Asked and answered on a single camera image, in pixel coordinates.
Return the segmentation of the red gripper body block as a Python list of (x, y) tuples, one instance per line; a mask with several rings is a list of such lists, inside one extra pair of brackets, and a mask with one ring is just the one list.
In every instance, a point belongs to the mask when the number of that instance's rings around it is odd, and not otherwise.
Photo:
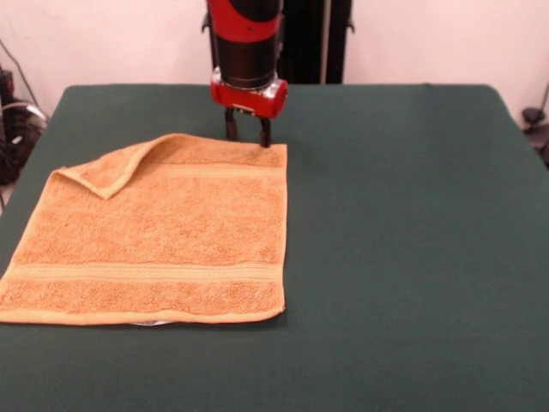
[(214, 101), (221, 106), (239, 109), (259, 118), (276, 118), (282, 111), (288, 94), (288, 83), (275, 79), (266, 88), (243, 90), (224, 82), (211, 82)]

